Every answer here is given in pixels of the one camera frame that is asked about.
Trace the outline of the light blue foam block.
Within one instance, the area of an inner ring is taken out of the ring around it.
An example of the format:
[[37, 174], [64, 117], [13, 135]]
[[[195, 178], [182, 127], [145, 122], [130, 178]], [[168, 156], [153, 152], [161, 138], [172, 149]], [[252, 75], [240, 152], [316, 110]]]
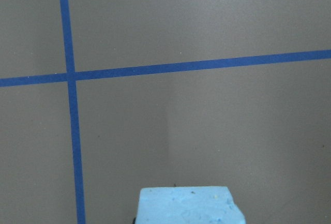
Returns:
[[246, 223], [226, 186], [149, 187], [135, 223]]

